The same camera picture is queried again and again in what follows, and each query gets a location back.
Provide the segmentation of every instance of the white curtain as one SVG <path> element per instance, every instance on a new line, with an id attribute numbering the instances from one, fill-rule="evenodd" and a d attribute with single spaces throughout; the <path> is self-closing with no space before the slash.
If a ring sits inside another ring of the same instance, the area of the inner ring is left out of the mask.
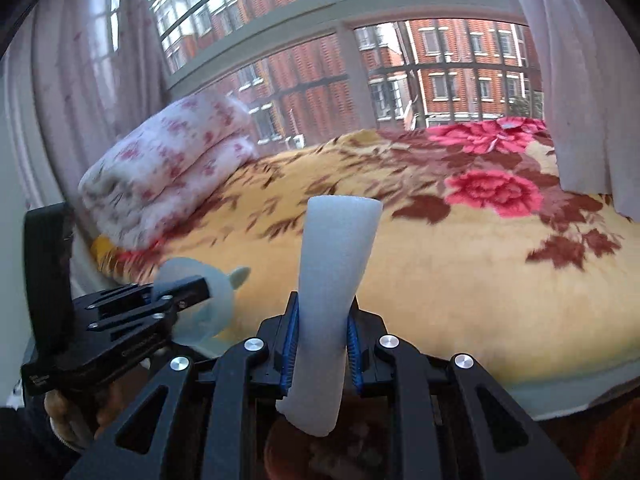
<path id="1" fill-rule="evenodd" d="M 520 0 L 540 58 L 564 190 L 640 221 L 640 54 L 605 0 Z"/>
<path id="2" fill-rule="evenodd" d="M 164 107 L 166 61 L 147 0 L 40 0 L 4 58 L 6 111 L 30 207 L 76 210 L 74 291 L 104 287 L 79 203 L 84 172 Z"/>

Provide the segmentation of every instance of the metal bolt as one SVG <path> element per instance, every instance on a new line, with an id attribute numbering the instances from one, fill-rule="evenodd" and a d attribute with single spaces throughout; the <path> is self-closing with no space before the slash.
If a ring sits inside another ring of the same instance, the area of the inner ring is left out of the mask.
<path id="1" fill-rule="evenodd" d="M 252 337 L 244 342 L 244 348 L 249 352 L 257 352 L 264 346 L 264 341 L 257 337 Z"/>
<path id="2" fill-rule="evenodd" d="M 453 359 L 458 368 L 471 368 L 474 365 L 474 359 L 470 355 L 459 354 Z"/>
<path id="3" fill-rule="evenodd" d="M 183 371 L 187 366 L 189 366 L 189 360 L 186 357 L 174 357 L 171 359 L 171 364 L 169 364 L 171 370 L 175 370 L 176 372 Z"/>
<path id="4" fill-rule="evenodd" d="M 400 340 L 396 336 L 391 334 L 383 335 L 380 338 L 380 346 L 383 346 L 385 348 L 395 348 L 399 344 Z"/>

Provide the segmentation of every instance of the rolled comforter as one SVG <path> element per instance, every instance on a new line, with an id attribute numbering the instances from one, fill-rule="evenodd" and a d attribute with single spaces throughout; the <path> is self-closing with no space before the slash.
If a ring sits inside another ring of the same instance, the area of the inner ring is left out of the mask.
<path id="1" fill-rule="evenodd" d="M 208 89 L 176 101 L 89 168 L 82 202 L 114 243 L 146 249 L 257 156 L 241 134 L 228 138 L 249 121 L 244 104 Z"/>

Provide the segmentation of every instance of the building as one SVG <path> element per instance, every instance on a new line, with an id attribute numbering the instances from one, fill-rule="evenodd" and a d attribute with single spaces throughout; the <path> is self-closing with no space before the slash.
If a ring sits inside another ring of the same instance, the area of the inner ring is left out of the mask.
<path id="1" fill-rule="evenodd" d="M 152 5 L 175 72 L 256 17 L 295 1 L 153 0 Z M 179 22 L 193 7 L 196 11 Z M 523 72 L 538 66 L 528 27 L 447 18 L 380 23 L 354 33 L 380 127 L 542 116 L 539 72 L 531 71 L 530 78 Z M 450 62 L 469 68 L 450 70 Z M 439 65 L 421 67 L 434 63 Z M 247 104 L 252 135 L 265 153 L 317 144 L 358 128 L 334 35 L 265 57 L 213 84 Z"/>

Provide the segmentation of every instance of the bed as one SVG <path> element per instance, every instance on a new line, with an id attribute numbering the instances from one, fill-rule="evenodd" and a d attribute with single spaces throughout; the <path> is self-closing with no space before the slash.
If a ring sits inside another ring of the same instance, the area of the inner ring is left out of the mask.
<path id="1" fill-rule="evenodd" d="M 250 266 L 222 335 L 239 340 L 296 289 L 306 201 L 319 194 L 383 202 L 358 301 L 422 352 L 469 352 L 507 384 L 594 374 L 640 354 L 640 227 L 610 196 L 560 188 L 537 120 L 363 130 L 268 156 L 149 250 L 105 237 L 92 250 L 119 282 L 153 280 L 173 256 Z"/>

